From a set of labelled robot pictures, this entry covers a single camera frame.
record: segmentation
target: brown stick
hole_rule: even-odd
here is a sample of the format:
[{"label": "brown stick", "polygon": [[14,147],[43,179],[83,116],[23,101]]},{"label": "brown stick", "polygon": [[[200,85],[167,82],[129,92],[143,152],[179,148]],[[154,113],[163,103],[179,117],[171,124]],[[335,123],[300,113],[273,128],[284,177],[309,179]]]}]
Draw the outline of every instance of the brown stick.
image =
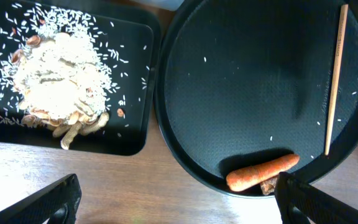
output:
[{"label": "brown stick", "polygon": [[329,97],[326,148],[324,150],[326,156],[328,156],[329,154],[329,147],[331,145],[331,136],[333,134],[336,97],[338,93],[339,74],[341,72],[343,42],[345,39],[347,9],[348,9],[348,5],[347,4],[343,5],[341,7],[341,16],[339,17],[338,37],[336,41],[336,52],[335,52],[335,61],[334,61],[333,84],[331,85],[331,96]]},{"label": "brown stick", "polygon": [[280,172],[291,169],[299,159],[298,155],[290,154],[270,162],[232,171],[226,177],[227,185],[232,191],[243,191],[278,175]]}]

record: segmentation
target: wooden table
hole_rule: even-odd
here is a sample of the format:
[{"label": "wooden table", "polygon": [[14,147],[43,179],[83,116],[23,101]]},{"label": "wooden table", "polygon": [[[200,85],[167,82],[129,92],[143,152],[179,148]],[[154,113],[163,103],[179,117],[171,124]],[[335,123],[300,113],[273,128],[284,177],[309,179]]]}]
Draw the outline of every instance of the wooden table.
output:
[{"label": "wooden table", "polygon": [[[172,18],[145,8],[163,27]],[[154,111],[147,144],[131,157],[0,143],[0,210],[71,173],[83,193],[78,223],[281,222],[274,198],[229,197],[187,174],[165,145]],[[358,147],[314,186],[358,209]]]}]

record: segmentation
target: carrot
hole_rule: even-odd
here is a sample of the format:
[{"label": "carrot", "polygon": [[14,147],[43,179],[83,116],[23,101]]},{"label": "carrot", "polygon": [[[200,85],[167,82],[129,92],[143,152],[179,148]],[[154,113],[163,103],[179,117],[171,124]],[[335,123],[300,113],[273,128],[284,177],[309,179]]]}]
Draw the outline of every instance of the carrot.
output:
[{"label": "carrot", "polygon": [[290,154],[270,162],[232,171],[226,177],[227,185],[232,191],[243,191],[278,175],[280,172],[291,169],[299,159],[298,155]]}]

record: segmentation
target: black tray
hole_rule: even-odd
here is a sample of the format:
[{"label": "black tray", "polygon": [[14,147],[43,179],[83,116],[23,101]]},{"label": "black tray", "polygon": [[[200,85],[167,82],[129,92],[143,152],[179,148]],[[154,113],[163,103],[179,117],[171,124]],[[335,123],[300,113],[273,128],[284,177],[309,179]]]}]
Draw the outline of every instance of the black tray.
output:
[{"label": "black tray", "polygon": [[[349,3],[329,156],[326,119],[340,6]],[[358,1],[186,1],[164,39],[155,90],[162,134],[201,183],[289,153],[310,183],[358,144]]]},{"label": "black tray", "polygon": [[[14,8],[11,5],[18,2],[21,7]],[[99,41],[109,42],[109,49],[113,48],[119,51],[119,55],[128,60],[129,63],[117,62],[109,57],[106,62],[112,68],[118,64],[116,68],[112,68],[112,82],[118,83],[121,88],[116,90],[117,93],[108,93],[110,104],[110,120],[105,128],[86,137],[77,136],[70,145],[70,150],[101,152],[107,154],[133,155],[139,152],[146,140],[147,126],[149,122],[150,107],[152,104],[152,95],[155,81],[155,67],[158,61],[158,53],[160,49],[160,25],[157,18],[149,12],[134,7],[120,6],[110,4],[104,1],[39,1],[42,3],[42,9],[49,10],[50,6],[58,6],[64,9],[74,9],[87,12],[94,16],[97,20],[96,25],[99,30],[108,33],[100,35]],[[0,27],[3,30],[11,32],[14,23],[7,21],[5,12],[9,18],[17,19],[19,27],[21,21],[27,19],[23,16],[26,9],[35,6],[30,1],[3,1],[0,0]],[[32,30],[26,37],[35,34]],[[8,53],[17,49],[17,42],[7,40],[7,35],[0,34],[0,60],[7,60]],[[6,44],[6,48],[2,50],[2,45]],[[98,53],[110,54],[106,48],[99,50]],[[127,76],[121,78],[121,73],[126,72]],[[147,83],[147,88],[142,89],[143,80]],[[0,101],[0,115],[5,117],[3,107],[9,109],[8,117],[21,120],[22,112],[16,113],[16,109],[9,108],[7,102],[13,96],[11,103],[17,101],[16,96],[11,90],[5,88],[0,93],[4,93],[4,98]],[[126,105],[120,106],[119,100],[126,97]],[[117,109],[123,108],[126,112],[126,118],[122,119],[117,116]],[[29,144],[35,146],[47,146],[60,148],[60,139],[54,139],[52,132],[44,129],[29,129],[18,125],[0,124],[0,141],[13,142],[19,144]]]}]

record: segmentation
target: wooden stick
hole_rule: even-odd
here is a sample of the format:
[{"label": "wooden stick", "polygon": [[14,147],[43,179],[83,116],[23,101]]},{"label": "wooden stick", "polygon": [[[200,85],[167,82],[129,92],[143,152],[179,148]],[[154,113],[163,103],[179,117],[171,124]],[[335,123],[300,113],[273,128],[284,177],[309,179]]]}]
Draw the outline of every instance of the wooden stick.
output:
[{"label": "wooden stick", "polygon": [[343,42],[345,39],[345,29],[346,29],[346,19],[347,19],[348,8],[349,8],[349,6],[347,4],[343,5],[341,7],[341,16],[339,17],[339,28],[338,28],[338,37],[337,37],[337,41],[336,41],[333,83],[331,85],[331,96],[329,98],[329,108],[328,108],[326,149],[324,152],[326,156],[328,156],[328,154],[329,154],[329,147],[331,145],[331,136],[333,134],[336,97],[337,97],[337,93],[338,93],[339,74],[341,72]]}]

